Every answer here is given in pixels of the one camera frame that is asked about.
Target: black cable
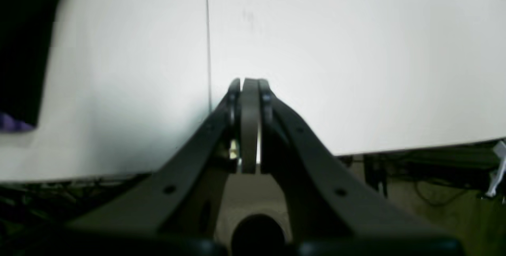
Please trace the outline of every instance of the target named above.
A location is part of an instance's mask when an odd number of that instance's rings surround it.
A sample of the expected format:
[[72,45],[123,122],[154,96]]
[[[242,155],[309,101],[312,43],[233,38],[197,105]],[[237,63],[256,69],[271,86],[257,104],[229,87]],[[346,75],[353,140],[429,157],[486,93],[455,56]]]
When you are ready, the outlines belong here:
[[419,182],[415,182],[414,183],[414,191],[416,192],[416,194],[418,195],[418,197],[421,200],[423,200],[426,204],[428,204],[428,205],[430,205],[432,207],[447,206],[447,205],[449,205],[450,203],[452,203],[453,201],[457,200],[459,197],[461,197],[462,195],[464,195],[465,193],[468,192],[467,190],[462,190],[462,191],[460,191],[459,193],[456,193],[453,197],[449,198],[448,200],[446,200],[444,202],[435,203],[435,202],[432,202],[431,200],[429,200],[428,198],[426,198],[425,196],[423,196],[423,194],[420,192]]

